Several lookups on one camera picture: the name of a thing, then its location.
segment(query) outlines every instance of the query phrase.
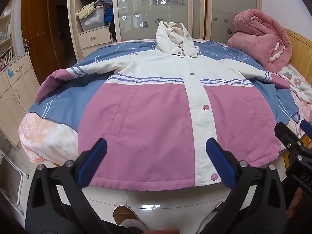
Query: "jacket collar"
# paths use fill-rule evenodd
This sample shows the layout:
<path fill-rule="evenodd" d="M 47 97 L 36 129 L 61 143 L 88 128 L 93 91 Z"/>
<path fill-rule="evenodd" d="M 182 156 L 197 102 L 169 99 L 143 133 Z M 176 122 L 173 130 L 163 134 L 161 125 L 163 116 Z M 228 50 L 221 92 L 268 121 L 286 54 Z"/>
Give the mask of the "jacket collar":
<path fill-rule="evenodd" d="M 182 23 L 160 21 L 156 32 L 156 48 L 166 54 L 197 57 L 198 47 Z"/>

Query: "yellow cloth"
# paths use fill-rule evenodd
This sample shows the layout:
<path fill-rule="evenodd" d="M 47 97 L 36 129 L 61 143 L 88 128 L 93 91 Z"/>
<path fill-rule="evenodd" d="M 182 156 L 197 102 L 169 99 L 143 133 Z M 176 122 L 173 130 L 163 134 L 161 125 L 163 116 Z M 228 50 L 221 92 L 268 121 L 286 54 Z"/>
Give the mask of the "yellow cloth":
<path fill-rule="evenodd" d="M 94 2 L 90 3 L 86 6 L 83 6 L 78 13 L 76 13 L 76 16 L 79 19 L 83 19 L 86 18 L 87 16 L 89 16 L 92 12 L 94 11 Z"/>

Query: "tiled floor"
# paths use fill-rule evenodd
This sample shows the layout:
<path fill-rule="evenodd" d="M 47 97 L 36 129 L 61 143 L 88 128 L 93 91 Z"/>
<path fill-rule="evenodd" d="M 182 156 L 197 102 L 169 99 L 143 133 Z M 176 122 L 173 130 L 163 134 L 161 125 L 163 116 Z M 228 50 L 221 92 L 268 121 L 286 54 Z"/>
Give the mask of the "tiled floor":
<path fill-rule="evenodd" d="M 23 171 L 30 174 L 29 179 L 24 179 L 21 193 L 20 208 L 26 214 L 28 193 L 31 180 L 37 164 L 30 162 L 26 153 L 11 147 L 8 156 Z M 285 178 L 285 165 L 282 157 L 274 164 L 281 179 Z M 255 187 L 245 200 L 247 206 L 252 198 Z M 69 204 L 63 187 L 58 186 L 58 191 L 63 203 Z M 105 187 L 87 187 L 83 193 L 90 205 L 103 220 L 114 222 L 113 210 L 118 205 L 128 205 L 138 214 L 139 218 L 151 229 L 179 228 L 181 234 L 195 233 L 201 221 L 209 214 L 219 201 L 226 199 L 230 190 L 223 184 L 205 187 L 193 187 L 174 191 L 130 191 Z M 11 208 L 16 219 L 24 225 L 25 215 L 22 216 Z"/>

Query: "wooden headboard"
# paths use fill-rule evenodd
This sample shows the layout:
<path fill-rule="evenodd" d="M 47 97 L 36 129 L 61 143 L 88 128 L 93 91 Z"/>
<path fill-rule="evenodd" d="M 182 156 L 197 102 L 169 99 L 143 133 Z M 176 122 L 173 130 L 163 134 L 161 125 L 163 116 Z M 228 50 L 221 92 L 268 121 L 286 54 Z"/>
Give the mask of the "wooden headboard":
<path fill-rule="evenodd" d="M 292 46 L 290 62 L 300 74 L 312 83 L 312 41 L 285 28 Z"/>

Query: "blue sticker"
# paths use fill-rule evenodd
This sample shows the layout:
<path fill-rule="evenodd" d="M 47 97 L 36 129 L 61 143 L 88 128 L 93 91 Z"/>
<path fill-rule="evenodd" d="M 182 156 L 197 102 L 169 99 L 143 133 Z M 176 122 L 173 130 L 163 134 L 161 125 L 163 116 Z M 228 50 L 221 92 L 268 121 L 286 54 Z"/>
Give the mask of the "blue sticker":
<path fill-rule="evenodd" d="M 13 70 L 11 68 L 9 68 L 7 70 L 7 75 L 9 76 L 9 78 L 11 78 L 12 76 L 14 76 Z"/>

